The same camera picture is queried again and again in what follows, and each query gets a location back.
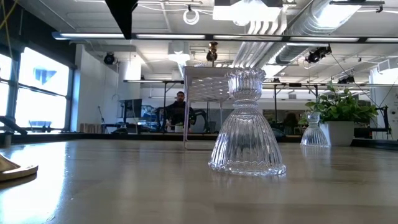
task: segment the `ceiling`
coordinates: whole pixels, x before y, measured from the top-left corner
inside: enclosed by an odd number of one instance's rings
[[[310,0],[295,0],[296,7],[290,7],[287,11],[288,21]],[[102,2],[85,2],[85,0],[20,0],[21,6],[37,17],[50,24],[61,32],[117,32],[120,33],[117,23],[114,21],[106,4]],[[398,11],[398,1],[385,0],[384,10]],[[202,0],[202,10],[212,10],[212,0]],[[138,6],[132,13],[133,32],[171,32],[171,33],[204,33],[204,34],[244,34],[248,26],[240,27],[230,21],[214,21],[211,15],[200,13],[200,20],[195,25],[188,25],[183,21],[184,11],[158,11],[160,5],[145,5],[156,10]],[[164,6],[166,10],[185,9],[186,6]],[[398,23],[391,22],[398,19],[398,14],[382,12],[357,12],[348,22],[337,29],[333,35],[398,35]],[[168,60],[168,45],[170,41],[149,40],[101,40],[91,41],[86,48],[99,57],[106,51],[115,50],[115,55],[120,61],[129,60],[132,54],[139,54],[145,61],[142,72],[146,78],[155,77],[156,74],[171,74],[177,69],[177,64]],[[208,51],[208,42],[191,41],[191,60],[188,65],[205,63]],[[131,53],[132,45],[136,46],[136,52]],[[239,50],[241,42],[219,42],[218,63],[232,61]],[[369,44],[332,44],[335,59],[330,55],[321,63],[312,65],[308,69],[308,63],[304,58],[288,66],[278,75],[282,82],[325,82],[331,77],[338,78],[344,75],[345,70],[355,68],[355,77],[358,83],[368,81],[369,69],[375,63],[385,60],[391,55],[398,55],[398,45],[369,45]]]

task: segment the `green leaves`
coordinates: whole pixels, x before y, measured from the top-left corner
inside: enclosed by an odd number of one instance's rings
[[[336,92],[332,83],[328,85],[332,95],[320,95],[316,102],[308,102],[305,106],[310,111],[321,113],[321,122],[325,121],[364,121],[378,115],[376,105],[359,106],[358,100],[354,98],[348,88],[343,93]]]

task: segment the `small glass vase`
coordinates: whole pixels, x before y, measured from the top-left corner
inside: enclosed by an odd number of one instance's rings
[[[300,145],[306,147],[328,148],[328,140],[323,131],[319,128],[320,113],[307,112],[305,113],[305,116],[307,118],[308,127],[304,131]]]
[[[286,166],[274,133],[257,110],[265,72],[239,68],[226,76],[235,110],[221,128],[209,167],[238,175],[284,174]]]

